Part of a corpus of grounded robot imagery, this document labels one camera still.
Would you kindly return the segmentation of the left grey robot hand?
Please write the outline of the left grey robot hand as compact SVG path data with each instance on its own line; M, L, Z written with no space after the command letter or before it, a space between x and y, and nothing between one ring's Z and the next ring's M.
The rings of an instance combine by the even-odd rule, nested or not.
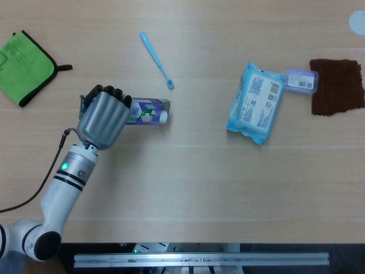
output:
M109 149L131 116L132 97L98 84L82 99L77 129L98 150Z

